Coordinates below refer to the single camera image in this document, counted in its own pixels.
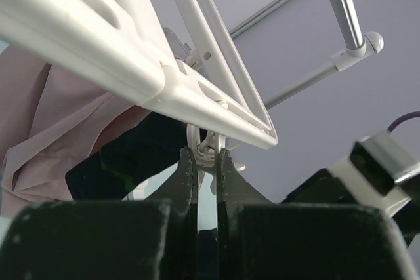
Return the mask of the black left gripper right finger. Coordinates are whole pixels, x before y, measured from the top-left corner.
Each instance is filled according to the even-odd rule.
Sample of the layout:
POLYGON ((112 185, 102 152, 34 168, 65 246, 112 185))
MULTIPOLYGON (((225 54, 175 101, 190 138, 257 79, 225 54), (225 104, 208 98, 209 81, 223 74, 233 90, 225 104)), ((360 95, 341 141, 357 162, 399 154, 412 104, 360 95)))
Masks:
POLYGON ((398 226, 356 204, 270 202, 216 160, 219 279, 412 279, 398 226))

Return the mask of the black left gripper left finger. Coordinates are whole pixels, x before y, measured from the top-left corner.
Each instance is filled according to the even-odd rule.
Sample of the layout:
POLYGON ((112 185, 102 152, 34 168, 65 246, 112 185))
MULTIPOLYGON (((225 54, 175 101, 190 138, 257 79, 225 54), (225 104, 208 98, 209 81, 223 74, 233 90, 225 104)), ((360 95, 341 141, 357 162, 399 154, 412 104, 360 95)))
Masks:
POLYGON ((2 279, 194 279, 198 172, 176 171, 142 201, 36 203, 1 244, 2 279))

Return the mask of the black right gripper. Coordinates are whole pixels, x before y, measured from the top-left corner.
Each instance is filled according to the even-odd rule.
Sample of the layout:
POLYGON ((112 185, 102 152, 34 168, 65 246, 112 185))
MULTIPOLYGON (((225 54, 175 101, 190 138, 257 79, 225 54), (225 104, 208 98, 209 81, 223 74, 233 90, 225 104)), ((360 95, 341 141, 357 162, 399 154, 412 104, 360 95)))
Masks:
MULTIPOLYGON (((355 204, 354 198, 343 182, 327 169, 320 169, 293 190, 282 203, 355 204)), ((394 216, 407 246, 419 234, 419 206, 410 201, 394 216)))

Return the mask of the navy Santa sock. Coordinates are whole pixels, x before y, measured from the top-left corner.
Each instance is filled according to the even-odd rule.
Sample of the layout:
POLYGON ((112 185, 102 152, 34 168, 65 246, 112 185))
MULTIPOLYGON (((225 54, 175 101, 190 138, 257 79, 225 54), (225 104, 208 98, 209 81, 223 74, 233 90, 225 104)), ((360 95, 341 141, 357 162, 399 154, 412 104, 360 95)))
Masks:
POLYGON ((149 114, 66 173, 72 199, 122 200, 179 161, 181 149, 187 146, 186 129, 186 123, 149 114))

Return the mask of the white hanger clip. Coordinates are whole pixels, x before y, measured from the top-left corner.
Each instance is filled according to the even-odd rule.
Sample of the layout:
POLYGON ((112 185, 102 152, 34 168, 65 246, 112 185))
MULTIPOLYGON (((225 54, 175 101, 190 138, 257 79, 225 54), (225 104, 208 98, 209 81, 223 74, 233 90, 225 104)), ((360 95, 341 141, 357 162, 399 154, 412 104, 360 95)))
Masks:
POLYGON ((211 131, 203 141, 200 138, 200 128, 187 124, 186 137, 188 147, 191 149, 198 169, 215 175, 217 156, 221 149, 226 147, 226 137, 211 131))

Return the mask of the white plastic clip hanger frame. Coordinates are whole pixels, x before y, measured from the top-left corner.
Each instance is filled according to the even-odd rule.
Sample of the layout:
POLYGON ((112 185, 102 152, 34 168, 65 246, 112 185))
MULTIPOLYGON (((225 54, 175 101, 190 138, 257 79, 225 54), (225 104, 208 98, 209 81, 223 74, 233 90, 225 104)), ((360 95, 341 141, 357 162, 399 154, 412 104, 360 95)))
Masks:
POLYGON ((177 60, 151 0, 1 0, 1 37, 143 108, 268 149, 275 128, 197 0, 177 6, 207 77, 177 60))

